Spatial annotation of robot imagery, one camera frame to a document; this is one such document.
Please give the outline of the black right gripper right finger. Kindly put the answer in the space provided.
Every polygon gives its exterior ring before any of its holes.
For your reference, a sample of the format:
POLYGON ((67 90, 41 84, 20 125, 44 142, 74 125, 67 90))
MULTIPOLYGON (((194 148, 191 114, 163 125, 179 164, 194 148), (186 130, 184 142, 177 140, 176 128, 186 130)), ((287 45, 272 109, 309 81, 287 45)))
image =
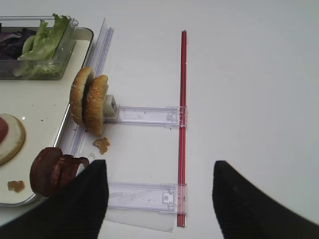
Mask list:
POLYGON ((212 201, 225 239, 317 239, 317 224, 282 206, 237 172, 216 161, 212 201))

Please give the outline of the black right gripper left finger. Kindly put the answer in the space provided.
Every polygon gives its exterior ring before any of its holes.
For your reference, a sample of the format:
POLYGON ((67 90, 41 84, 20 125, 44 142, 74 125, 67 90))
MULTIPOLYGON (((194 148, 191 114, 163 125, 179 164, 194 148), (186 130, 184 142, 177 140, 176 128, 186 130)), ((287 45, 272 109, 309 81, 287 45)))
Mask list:
POLYGON ((96 239, 109 198, 104 160, 22 216, 1 226, 2 239, 96 239))

